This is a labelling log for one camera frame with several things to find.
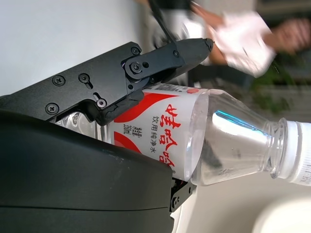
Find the person bare hand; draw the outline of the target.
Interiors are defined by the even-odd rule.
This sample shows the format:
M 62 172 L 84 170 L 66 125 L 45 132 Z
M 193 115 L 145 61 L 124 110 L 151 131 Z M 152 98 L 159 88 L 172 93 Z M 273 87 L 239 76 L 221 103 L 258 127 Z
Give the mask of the person bare hand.
M 224 20 L 217 14 L 207 11 L 202 6 L 195 2 L 191 2 L 191 10 L 201 17 L 206 25 L 207 35 L 210 39 L 214 39 L 213 30 L 224 24 Z M 223 53 L 219 50 L 216 43 L 213 45 L 213 49 L 209 54 L 209 60 L 215 65 L 226 65 L 226 59 Z
M 273 28 L 268 43 L 277 52 L 294 54 L 311 46 L 311 21 L 307 18 L 289 19 Z

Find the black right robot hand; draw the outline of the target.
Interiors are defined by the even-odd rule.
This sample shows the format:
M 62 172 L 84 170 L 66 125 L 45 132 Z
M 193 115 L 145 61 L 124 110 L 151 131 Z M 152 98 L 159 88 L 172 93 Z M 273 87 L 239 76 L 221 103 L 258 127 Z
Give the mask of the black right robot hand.
M 210 39 L 142 54 L 127 43 L 0 99 L 3 233 L 170 233 L 172 171 L 128 149 L 58 126 L 80 112 L 104 126 L 143 89 L 199 65 Z

